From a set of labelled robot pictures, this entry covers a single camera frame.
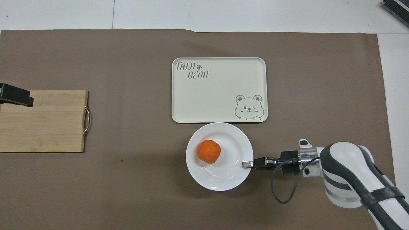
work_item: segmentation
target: cartoon bear face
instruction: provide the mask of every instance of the cartoon bear face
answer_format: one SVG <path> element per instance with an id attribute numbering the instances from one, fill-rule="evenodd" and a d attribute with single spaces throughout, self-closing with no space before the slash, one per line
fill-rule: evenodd
<path id="1" fill-rule="evenodd" d="M 244 97 L 238 95 L 236 97 L 237 107 L 235 114 L 239 120 L 261 120 L 264 115 L 264 109 L 261 107 L 261 96 Z"/>

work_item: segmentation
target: black cable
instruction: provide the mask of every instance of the black cable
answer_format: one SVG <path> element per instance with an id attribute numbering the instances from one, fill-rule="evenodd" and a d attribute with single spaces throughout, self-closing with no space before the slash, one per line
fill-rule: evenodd
<path id="1" fill-rule="evenodd" d="M 318 159 L 319 159 L 319 157 L 316 157 L 316 158 L 314 158 L 314 159 L 311 159 L 310 161 L 308 161 L 308 162 L 301 168 L 300 174 L 298 174 L 297 181 L 295 182 L 295 185 L 294 185 L 294 188 L 292 189 L 291 195 L 290 195 L 290 197 L 289 197 L 286 201 L 281 201 L 281 200 L 277 197 L 276 192 L 274 191 L 274 186 L 273 186 L 274 176 L 276 175 L 276 171 L 277 171 L 278 169 L 282 168 L 283 165 L 287 164 L 288 162 L 296 162 L 297 159 L 292 158 L 292 159 L 289 159 L 289 160 L 285 160 L 285 161 L 283 161 L 281 164 L 279 164 L 279 165 L 277 166 L 277 168 L 274 169 L 273 175 L 271 176 L 271 191 L 273 192 L 274 198 L 275 198 L 278 202 L 280 202 L 280 203 L 282 203 L 282 204 L 288 203 L 288 202 L 291 200 L 292 196 L 294 195 L 295 189 L 297 188 L 298 182 L 299 182 L 300 179 L 301 179 L 301 175 L 303 175 L 304 169 L 305 169 L 311 162 L 313 162 L 314 160 L 318 160 Z"/>

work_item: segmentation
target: wooden cutting board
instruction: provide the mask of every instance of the wooden cutting board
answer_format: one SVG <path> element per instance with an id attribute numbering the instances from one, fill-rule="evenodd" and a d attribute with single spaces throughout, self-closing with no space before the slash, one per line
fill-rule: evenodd
<path id="1" fill-rule="evenodd" d="M 32 108 L 3 104 L 0 152 L 83 152 L 86 90 L 32 90 Z"/>

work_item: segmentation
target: white tabletop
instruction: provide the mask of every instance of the white tabletop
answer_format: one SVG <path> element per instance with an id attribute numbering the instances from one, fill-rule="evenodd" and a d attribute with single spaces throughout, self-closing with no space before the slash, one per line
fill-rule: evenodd
<path id="1" fill-rule="evenodd" d="M 409 196 L 406 167 L 409 28 L 385 11 L 381 3 L 381 0 L 0 0 L 0 29 L 378 34 L 396 185 Z"/>

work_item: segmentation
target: orange food item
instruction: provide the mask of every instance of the orange food item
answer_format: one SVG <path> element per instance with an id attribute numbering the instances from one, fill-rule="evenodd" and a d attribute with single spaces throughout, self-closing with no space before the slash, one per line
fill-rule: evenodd
<path id="1" fill-rule="evenodd" d="M 202 161 L 213 164 L 220 156 L 220 145 L 212 140 L 204 140 L 198 147 L 198 157 Z"/>

